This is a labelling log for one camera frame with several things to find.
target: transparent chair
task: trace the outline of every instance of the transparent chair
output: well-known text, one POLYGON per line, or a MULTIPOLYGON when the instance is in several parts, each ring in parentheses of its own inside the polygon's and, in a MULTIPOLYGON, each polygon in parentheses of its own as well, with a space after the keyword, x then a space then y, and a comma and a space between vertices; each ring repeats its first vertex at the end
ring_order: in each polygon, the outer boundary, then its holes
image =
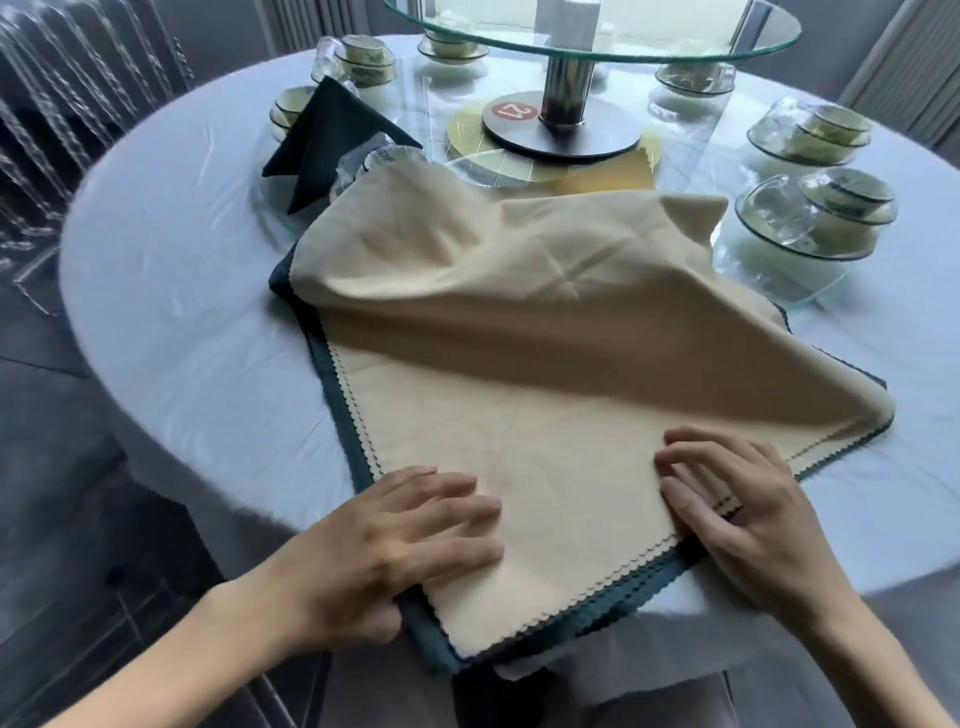
POLYGON ((62 312, 60 228, 84 174, 194 85, 154 0, 0 11, 0 285, 62 312))

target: metal pole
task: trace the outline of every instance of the metal pole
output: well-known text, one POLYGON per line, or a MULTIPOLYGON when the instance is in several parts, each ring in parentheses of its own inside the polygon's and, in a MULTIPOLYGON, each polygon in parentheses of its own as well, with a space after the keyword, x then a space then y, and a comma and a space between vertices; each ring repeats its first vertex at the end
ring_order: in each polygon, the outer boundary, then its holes
POLYGON ((551 57, 540 121, 554 132, 571 132, 582 125, 592 79, 593 61, 551 57))

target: red label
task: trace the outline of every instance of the red label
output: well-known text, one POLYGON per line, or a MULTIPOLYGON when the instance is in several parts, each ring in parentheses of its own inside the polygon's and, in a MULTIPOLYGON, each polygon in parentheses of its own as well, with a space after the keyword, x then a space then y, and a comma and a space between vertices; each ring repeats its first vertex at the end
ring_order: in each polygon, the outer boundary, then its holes
POLYGON ((503 104, 497 104, 490 110, 501 119, 507 119, 508 121, 526 121, 540 113, 537 107, 524 104, 522 101, 507 101, 503 104))

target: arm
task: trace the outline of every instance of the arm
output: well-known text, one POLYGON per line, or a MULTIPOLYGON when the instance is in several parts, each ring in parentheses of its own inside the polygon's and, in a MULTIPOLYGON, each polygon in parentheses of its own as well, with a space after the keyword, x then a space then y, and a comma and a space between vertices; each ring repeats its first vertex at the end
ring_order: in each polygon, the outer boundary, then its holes
POLYGON ((150 649, 47 728, 191 728, 287 657, 386 643, 393 597, 495 563, 503 546, 444 533, 496 518, 476 478, 390 473, 235 581, 212 589, 150 649))
POLYGON ((671 509, 731 582, 804 644, 857 726, 956 728, 853 589, 813 506, 771 446, 694 426, 668 430, 665 441, 655 462, 671 509), (735 524, 700 496, 697 468, 722 478, 739 499, 735 524))

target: pyramid-shaped folded napkin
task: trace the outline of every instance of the pyramid-shaped folded napkin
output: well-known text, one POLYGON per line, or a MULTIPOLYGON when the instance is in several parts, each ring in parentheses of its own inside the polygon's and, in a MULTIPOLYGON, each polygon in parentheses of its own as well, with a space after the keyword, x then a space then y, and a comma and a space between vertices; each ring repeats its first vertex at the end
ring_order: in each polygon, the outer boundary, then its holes
POLYGON ((263 167, 264 177, 297 175, 288 214, 325 197, 337 179, 340 157, 377 132, 394 143, 420 144, 390 119, 371 109, 343 86, 324 76, 310 101, 263 167))
MULTIPOLYGON (((503 499, 502 563, 401 600, 450 670, 608 624, 702 555, 660 498, 668 427, 769 441, 802 475, 894 413, 877 381, 713 272, 724 200, 520 193, 420 162, 377 169, 271 281, 307 333, 358 489, 429 463, 503 499)), ((722 483, 705 488, 736 507, 722 483)))

